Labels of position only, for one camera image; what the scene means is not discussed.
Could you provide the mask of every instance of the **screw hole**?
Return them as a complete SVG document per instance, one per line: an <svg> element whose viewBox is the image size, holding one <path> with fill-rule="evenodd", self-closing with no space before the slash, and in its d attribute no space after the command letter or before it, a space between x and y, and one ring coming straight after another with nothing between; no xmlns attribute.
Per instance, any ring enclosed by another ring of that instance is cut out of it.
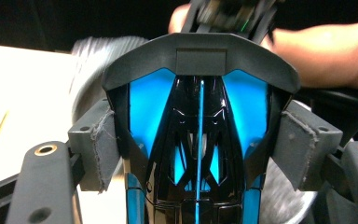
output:
<svg viewBox="0 0 358 224"><path fill-rule="evenodd" d="M29 216L28 221L31 223L41 223L44 220L48 219L51 215L51 209L44 207L37 210L34 210L33 213Z"/></svg>
<svg viewBox="0 0 358 224"><path fill-rule="evenodd" d="M53 147L43 147L39 150L41 153L48 153L53 149Z"/></svg>
<svg viewBox="0 0 358 224"><path fill-rule="evenodd" d="M90 128L90 127L88 127L88 126L84 126L84 127L81 127L81 128L80 128L80 131L83 131L83 132L84 132L84 131L88 130L89 128Z"/></svg>
<svg viewBox="0 0 358 224"><path fill-rule="evenodd" d="M320 131L322 131L322 132L328 132L329 130L328 130L328 128L326 128L326 127L324 127L324 126L321 126L321 127L319 127L318 128Z"/></svg>
<svg viewBox="0 0 358 224"><path fill-rule="evenodd" d="M51 153L53 153L55 150L57 150L57 146L55 145L48 145L48 146L42 146L38 148L34 154L36 156L47 156Z"/></svg>

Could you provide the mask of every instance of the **blue stripe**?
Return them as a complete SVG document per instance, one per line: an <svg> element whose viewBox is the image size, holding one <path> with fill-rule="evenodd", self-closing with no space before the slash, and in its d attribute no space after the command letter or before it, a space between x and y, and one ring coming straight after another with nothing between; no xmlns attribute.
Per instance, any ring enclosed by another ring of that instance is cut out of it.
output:
<svg viewBox="0 0 358 224"><path fill-rule="evenodd" d="M128 224L145 222L145 197L141 184L133 174L125 174L127 186L127 220Z"/></svg>
<svg viewBox="0 0 358 224"><path fill-rule="evenodd" d="M199 154L197 157L197 183L196 183L196 224L200 223L200 182L201 182L201 160L202 160L202 126L203 126L203 101L204 101L204 81L200 83L200 112L199 112Z"/></svg>
<svg viewBox="0 0 358 224"><path fill-rule="evenodd" d="M257 224L259 214L260 189L248 189L243 194L243 224Z"/></svg>

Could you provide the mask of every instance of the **human hand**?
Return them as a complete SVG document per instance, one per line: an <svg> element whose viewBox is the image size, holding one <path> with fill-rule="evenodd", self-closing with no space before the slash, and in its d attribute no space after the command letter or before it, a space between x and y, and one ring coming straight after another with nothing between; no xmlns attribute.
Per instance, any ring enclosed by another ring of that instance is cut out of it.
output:
<svg viewBox="0 0 358 224"><path fill-rule="evenodd" d="M185 25L187 12L189 9L190 4L181 5L176 8L171 16L170 25L168 26L169 34L181 32L183 26Z"/></svg>

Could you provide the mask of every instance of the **brass grommet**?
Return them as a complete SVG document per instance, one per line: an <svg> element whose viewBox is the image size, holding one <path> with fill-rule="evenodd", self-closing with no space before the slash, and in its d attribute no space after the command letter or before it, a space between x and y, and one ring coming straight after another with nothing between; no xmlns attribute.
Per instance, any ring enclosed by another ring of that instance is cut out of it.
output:
<svg viewBox="0 0 358 224"><path fill-rule="evenodd" d="M47 156L57 150L56 145L45 145L34 151L36 156Z"/></svg>

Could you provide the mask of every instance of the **gray padding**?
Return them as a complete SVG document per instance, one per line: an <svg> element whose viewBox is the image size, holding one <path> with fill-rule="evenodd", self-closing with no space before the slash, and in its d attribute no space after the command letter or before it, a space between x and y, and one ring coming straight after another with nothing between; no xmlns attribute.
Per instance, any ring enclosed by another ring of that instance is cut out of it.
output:
<svg viewBox="0 0 358 224"><path fill-rule="evenodd" d="M71 150L82 156L85 175L82 190L107 190L120 155L117 150L114 112L101 100L68 132Z"/></svg>
<svg viewBox="0 0 358 224"><path fill-rule="evenodd" d="M294 189L317 191L324 158L337 150L341 137L341 130L292 102L282 112L272 159Z"/></svg>

